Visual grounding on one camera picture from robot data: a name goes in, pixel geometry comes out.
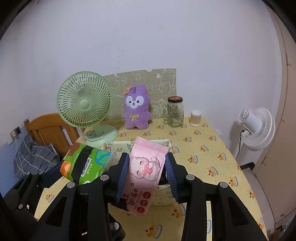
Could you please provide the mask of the green tissue pack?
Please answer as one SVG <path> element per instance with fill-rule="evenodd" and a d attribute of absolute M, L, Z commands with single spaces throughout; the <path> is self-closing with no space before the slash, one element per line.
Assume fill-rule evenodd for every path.
<path fill-rule="evenodd" d="M 112 152 L 75 142 L 63 159 L 60 173 L 78 185 L 87 184 L 118 162 L 119 157 Z"/>

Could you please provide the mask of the pink wet wipes pack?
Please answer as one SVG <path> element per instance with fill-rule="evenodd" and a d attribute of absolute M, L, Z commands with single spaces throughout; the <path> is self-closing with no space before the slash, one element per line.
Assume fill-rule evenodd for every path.
<path fill-rule="evenodd" d="M 156 192 L 169 148 L 137 137 L 129 156 L 122 198 L 129 214 L 144 217 Z"/>

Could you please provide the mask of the blue plaid pillow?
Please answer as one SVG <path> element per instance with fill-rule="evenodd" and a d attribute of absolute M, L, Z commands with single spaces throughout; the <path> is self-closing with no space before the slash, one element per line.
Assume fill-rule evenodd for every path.
<path fill-rule="evenodd" d="M 60 162 L 60 154 L 52 144 L 40 145 L 27 135 L 17 148 L 14 158 L 16 180 L 22 179 L 28 172 L 32 175 L 47 172 Z"/>

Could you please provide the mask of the patterned fabric storage box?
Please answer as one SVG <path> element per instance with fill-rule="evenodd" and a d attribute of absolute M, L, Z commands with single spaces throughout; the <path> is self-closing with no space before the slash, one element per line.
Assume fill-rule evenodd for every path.
<path fill-rule="evenodd" d="M 159 139 L 151 140 L 151 142 L 167 146 L 169 148 L 169 153 L 173 152 L 172 141 L 169 139 Z M 134 141 L 114 141 L 107 142 L 101 147 L 102 150 L 112 152 L 114 156 L 119 160 L 122 153 L 131 153 Z M 152 205 L 172 205 L 175 199 L 171 193 L 170 185 L 167 180 L 167 172 L 163 168 L 162 178 L 159 181 L 164 184 L 158 184 L 154 197 L 152 199 Z"/>

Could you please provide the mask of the wooden bed headboard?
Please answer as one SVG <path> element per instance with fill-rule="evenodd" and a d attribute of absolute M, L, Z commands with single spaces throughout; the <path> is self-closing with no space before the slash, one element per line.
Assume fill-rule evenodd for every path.
<path fill-rule="evenodd" d="M 67 124 L 58 113 L 45 114 L 23 123 L 35 142 L 48 146 L 52 144 L 62 156 L 79 138 L 77 129 Z"/>

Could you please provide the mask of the yellow cake print tablecloth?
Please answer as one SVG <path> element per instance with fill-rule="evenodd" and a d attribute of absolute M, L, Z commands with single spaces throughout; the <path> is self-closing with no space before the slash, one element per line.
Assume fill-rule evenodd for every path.
<path fill-rule="evenodd" d="M 217 132 L 206 120 L 193 127 L 188 118 L 178 128 L 154 119 L 146 130 L 128 130 L 122 120 L 112 121 L 119 135 L 115 141 L 134 141 L 140 136 L 148 140 L 169 139 L 178 164 L 203 182 L 218 184 L 226 182 L 250 211 L 263 233 L 264 220 L 255 198 L 240 166 L 219 138 Z M 182 236 L 186 205 L 174 202 L 172 205 L 151 204 L 145 217 L 134 216 L 111 206 L 113 217 L 120 222 L 126 240 L 180 240 Z"/>

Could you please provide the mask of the white standing fan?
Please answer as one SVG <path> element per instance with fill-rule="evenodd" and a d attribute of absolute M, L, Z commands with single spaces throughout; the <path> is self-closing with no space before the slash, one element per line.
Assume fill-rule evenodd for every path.
<path fill-rule="evenodd" d="M 235 148 L 235 158 L 239 156 L 243 145 L 250 151 L 261 151 L 275 136 L 275 119 L 266 108 L 245 108 L 240 112 L 238 121 L 244 129 L 240 132 Z"/>

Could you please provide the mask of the cotton swab container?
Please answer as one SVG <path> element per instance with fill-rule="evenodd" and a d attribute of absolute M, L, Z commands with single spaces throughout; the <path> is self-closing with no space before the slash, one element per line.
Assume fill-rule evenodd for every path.
<path fill-rule="evenodd" d="M 199 110 L 192 110 L 190 116 L 190 125 L 191 126 L 199 126 L 201 123 L 201 111 Z"/>

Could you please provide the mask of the purple plush bunny toy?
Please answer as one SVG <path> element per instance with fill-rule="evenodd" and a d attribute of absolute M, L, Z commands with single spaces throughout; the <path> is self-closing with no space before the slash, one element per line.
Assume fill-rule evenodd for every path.
<path fill-rule="evenodd" d="M 152 115 L 149 112 L 150 97 L 145 85 L 136 85 L 126 90 L 124 97 L 125 128 L 146 129 Z"/>

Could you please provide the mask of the green desk fan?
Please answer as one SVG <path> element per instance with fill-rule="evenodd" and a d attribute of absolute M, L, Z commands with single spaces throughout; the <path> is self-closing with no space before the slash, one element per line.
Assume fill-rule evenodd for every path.
<path fill-rule="evenodd" d="M 99 147 L 118 137 L 114 126 L 101 124 L 111 108 L 111 90 L 101 75 L 89 71 L 71 75 L 59 88 L 56 103 L 60 117 L 80 128 L 89 146 Z"/>

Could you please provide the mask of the glass jar red lid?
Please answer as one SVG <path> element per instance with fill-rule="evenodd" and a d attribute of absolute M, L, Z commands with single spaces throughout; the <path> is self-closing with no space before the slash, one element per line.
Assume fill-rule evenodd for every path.
<path fill-rule="evenodd" d="M 168 104 L 164 107 L 163 118 L 165 124 L 172 128 L 181 127 L 184 123 L 183 98 L 180 96 L 168 97 Z"/>

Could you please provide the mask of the green cartoon patterned board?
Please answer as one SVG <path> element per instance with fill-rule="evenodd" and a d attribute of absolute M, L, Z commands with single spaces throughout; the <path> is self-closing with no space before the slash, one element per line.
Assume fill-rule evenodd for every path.
<path fill-rule="evenodd" d="M 107 120 L 124 118 L 124 91 L 131 86 L 143 84 L 147 88 L 151 103 L 149 111 L 152 118 L 163 116 L 163 107 L 168 97 L 177 95 L 176 69 L 137 70 L 104 76 L 112 93 L 112 104 Z"/>

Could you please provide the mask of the wall power socket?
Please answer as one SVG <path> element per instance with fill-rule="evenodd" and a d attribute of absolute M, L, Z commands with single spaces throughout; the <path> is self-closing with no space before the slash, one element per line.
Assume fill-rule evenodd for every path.
<path fill-rule="evenodd" d="M 10 132 L 10 136 L 12 138 L 12 140 L 18 138 L 18 136 L 22 133 L 20 127 L 18 126 L 17 128 L 15 128 L 12 132 Z"/>

